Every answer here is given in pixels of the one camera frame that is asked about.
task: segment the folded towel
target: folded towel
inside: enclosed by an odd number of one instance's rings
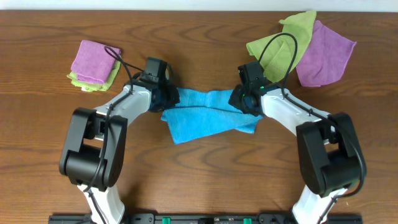
[[[356,42],[315,21],[310,45],[297,64],[302,86],[322,86],[342,78]]]
[[[297,55],[292,66],[292,70],[303,57],[303,54],[311,41],[313,23],[316,16],[316,11],[308,11],[294,16],[289,16],[285,20],[279,21],[279,23],[284,25],[282,32],[292,34],[297,39]],[[264,50],[264,47],[275,35],[246,44],[249,54],[254,55],[258,59],[261,52]],[[267,77],[268,80],[279,82],[283,79],[290,62],[292,61],[294,48],[295,45],[293,39],[286,35],[282,35],[272,41],[260,62],[264,68],[264,76]]]
[[[111,87],[113,80],[115,79],[116,75],[118,74],[120,64],[121,64],[120,61],[117,61],[117,60],[115,61],[113,68],[112,68],[111,72],[109,73],[109,77],[104,85],[79,82],[77,79],[77,74],[75,72],[70,72],[70,74],[67,75],[67,77],[72,80],[71,83],[74,86],[81,87],[81,90],[83,90],[83,91],[88,91],[88,92],[97,91],[97,90],[106,91]]]
[[[178,88],[180,103],[165,110],[162,121],[169,124],[175,144],[237,129],[254,133],[262,116],[243,114],[228,104],[232,90],[203,93]]]
[[[104,49],[105,45],[82,40],[75,61],[70,70],[77,74],[77,80],[91,84],[105,84],[115,59]],[[120,49],[112,48],[120,54]]]

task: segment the wooden surface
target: wooden surface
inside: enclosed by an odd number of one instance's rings
[[[172,64],[178,85],[232,89],[237,66],[252,62],[246,43],[280,32],[294,12],[0,12],[0,223],[46,223],[52,213],[86,213],[81,192],[58,162],[72,112],[116,96],[85,93],[66,75],[83,39],[123,50],[143,67],[148,56]],[[320,12],[317,19],[358,42],[343,79],[321,88],[288,88],[331,113],[345,111],[368,165],[363,191],[332,213],[361,213],[365,223],[398,222],[398,14]],[[255,134],[228,131],[174,145],[161,114],[145,113],[127,132],[119,193],[131,212],[257,213],[288,210],[304,182],[295,136],[272,119]]]

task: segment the white wall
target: white wall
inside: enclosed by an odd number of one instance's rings
[[[398,12],[398,0],[0,0],[0,9]]]

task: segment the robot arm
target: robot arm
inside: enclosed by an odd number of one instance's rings
[[[133,86],[125,85],[118,96],[103,106],[94,110],[78,108],[72,115],[60,160],[60,172],[84,193],[91,208],[91,220],[97,224],[118,224],[123,219],[125,208],[120,201],[116,181],[123,164],[127,127],[148,110],[162,111],[179,102],[178,90],[171,83],[169,72],[172,73],[171,67],[166,62],[149,58],[146,69],[139,74],[139,80],[134,80]],[[130,95],[109,114],[106,162],[100,167],[99,175],[95,176],[103,152],[100,148],[85,144],[84,139],[104,140],[109,106],[126,94]],[[93,178],[93,186],[85,191]]]
[[[326,221],[335,197],[343,195],[357,183],[360,176],[360,164],[353,146],[347,136],[341,135],[328,122],[308,113],[287,100],[311,109],[349,132],[353,144],[363,161],[363,155],[351,118],[345,113],[330,114],[312,108],[310,105],[292,96],[288,90],[272,84],[263,77],[258,62],[238,67],[242,85],[236,86],[229,104],[251,113],[254,116],[265,115],[274,118],[297,136],[300,171],[306,186],[300,200],[294,205],[292,213],[298,224],[317,224]],[[338,144],[338,149],[326,152],[325,144]]]

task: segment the folded blue cloth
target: folded blue cloth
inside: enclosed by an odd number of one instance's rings
[[[262,116],[243,114],[228,104],[232,90],[202,93],[178,88],[180,103],[165,110],[162,121],[167,121],[175,144],[236,129],[253,134]]]

